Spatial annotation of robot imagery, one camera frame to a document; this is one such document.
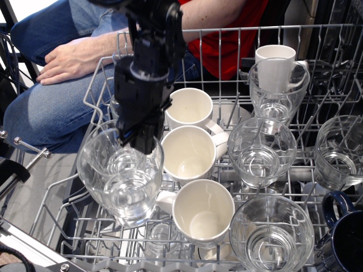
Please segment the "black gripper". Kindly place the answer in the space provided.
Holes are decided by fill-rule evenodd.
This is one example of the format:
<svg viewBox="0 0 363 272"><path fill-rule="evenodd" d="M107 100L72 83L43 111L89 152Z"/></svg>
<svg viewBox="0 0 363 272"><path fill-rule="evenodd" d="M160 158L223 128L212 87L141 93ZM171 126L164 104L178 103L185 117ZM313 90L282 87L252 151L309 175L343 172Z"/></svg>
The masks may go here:
<svg viewBox="0 0 363 272"><path fill-rule="evenodd" d="M164 111L171 105L171 87L166 84L169 69L158 73L141 70L133 56L123 56L115 66L114 94L119 103L117 142L148 155L163 132Z"/></svg>

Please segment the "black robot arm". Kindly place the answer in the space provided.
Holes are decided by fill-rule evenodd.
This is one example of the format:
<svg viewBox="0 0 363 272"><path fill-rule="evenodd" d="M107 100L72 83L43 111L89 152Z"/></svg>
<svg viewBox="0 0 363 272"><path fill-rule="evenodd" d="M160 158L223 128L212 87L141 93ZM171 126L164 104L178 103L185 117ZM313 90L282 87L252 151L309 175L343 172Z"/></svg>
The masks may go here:
<svg viewBox="0 0 363 272"><path fill-rule="evenodd" d="M161 138L164 112L187 44L178 1L94 1L128 19L132 56L122 56L114 70L119 142L150 154Z"/></svg>

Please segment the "person's bare forearm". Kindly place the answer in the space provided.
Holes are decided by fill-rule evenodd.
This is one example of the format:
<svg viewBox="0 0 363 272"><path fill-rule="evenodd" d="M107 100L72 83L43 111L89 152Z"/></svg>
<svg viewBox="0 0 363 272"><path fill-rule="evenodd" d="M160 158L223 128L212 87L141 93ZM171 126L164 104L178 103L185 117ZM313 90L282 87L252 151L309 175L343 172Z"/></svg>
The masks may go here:
<svg viewBox="0 0 363 272"><path fill-rule="evenodd" d="M237 20L246 1L188 1L181 5L183 12L182 29L223 28ZM116 36L119 28L100 36L92 37L88 52L92 57L92 68L96 68L102 57L110 56L117 48Z"/></svg>

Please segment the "person's hand on knee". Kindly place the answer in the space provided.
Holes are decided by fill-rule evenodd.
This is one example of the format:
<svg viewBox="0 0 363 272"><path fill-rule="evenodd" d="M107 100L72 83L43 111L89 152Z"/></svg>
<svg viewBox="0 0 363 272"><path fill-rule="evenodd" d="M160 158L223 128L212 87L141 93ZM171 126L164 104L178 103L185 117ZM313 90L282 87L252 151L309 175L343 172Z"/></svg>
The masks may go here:
<svg viewBox="0 0 363 272"><path fill-rule="evenodd" d="M45 56L45 66L36 81L42 85L81 78L96 69L103 44L97 37L85 37L59 45Z"/></svg>

